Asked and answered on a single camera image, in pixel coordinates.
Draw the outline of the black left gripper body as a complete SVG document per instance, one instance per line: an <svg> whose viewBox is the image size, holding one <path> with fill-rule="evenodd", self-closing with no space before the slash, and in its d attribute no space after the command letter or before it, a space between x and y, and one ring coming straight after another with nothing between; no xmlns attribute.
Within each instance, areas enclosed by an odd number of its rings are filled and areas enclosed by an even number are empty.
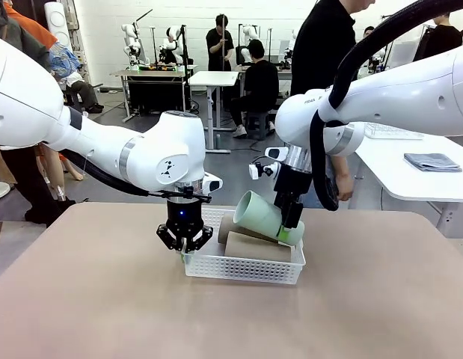
<svg viewBox="0 0 463 359"><path fill-rule="evenodd" d="M167 202L168 219L166 227L176 238L193 239L203 229L201 202Z"/></svg>

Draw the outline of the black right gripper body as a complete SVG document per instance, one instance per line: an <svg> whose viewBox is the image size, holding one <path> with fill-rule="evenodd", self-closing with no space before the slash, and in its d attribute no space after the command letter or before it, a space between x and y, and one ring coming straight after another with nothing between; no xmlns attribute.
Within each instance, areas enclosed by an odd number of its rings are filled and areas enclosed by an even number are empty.
<svg viewBox="0 0 463 359"><path fill-rule="evenodd" d="M282 164L275 180L276 192L274 205L283 210L288 205L298 202L310 188L310 173Z"/></svg>

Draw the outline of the person's right hand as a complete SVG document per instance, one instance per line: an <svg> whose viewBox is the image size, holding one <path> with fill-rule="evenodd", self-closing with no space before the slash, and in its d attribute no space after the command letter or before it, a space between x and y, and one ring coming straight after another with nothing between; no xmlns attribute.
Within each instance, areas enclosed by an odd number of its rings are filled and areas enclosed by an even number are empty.
<svg viewBox="0 0 463 359"><path fill-rule="evenodd" d="M337 188L338 188L338 197L339 201L349 200L354 191L354 180L349 174L339 174L335 177Z"/></svg>

